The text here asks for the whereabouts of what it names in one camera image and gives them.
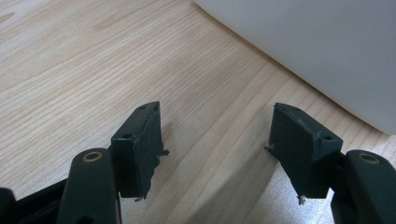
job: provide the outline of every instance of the wood grain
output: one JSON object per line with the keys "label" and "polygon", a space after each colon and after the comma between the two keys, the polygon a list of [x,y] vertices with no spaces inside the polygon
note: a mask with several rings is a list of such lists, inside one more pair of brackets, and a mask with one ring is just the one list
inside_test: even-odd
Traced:
{"label": "wood grain", "polygon": [[108,147],[133,110],[161,101],[162,158],[124,223],[328,223],[298,206],[263,146],[275,102],[299,106],[396,165],[396,138],[356,119],[192,1],[1,1],[0,184],[22,198]]}

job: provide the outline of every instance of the wooden floor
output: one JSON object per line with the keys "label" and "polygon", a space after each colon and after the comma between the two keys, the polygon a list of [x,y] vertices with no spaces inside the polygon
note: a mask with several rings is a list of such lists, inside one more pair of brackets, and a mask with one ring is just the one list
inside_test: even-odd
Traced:
{"label": "wooden floor", "polygon": [[346,112],[190,0],[0,1],[0,184],[20,199],[67,177],[139,105],[161,102],[161,158],[124,223],[329,223],[299,206],[263,146],[296,105],[395,166],[396,137]]}

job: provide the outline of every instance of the light wooden surface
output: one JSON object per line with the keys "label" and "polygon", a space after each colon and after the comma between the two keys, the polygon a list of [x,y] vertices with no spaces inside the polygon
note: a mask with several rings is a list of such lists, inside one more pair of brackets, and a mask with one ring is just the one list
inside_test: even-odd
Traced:
{"label": "light wooden surface", "polygon": [[330,200],[298,206],[263,150],[275,102],[324,123],[344,151],[396,165],[394,136],[192,1],[0,2],[0,184],[17,198],[65,178],[75,155],[108,147],[136,107],[156,100],[171,154],[145,201],[121,200],[124,223],[332,222]]}

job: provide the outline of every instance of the white surface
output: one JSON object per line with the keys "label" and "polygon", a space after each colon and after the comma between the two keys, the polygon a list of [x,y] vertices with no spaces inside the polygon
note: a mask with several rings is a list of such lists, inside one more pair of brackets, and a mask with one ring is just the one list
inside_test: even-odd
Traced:
{"label": "white surface", "polygon": [[195,2],[349,112],[396,134],[396,1]]}

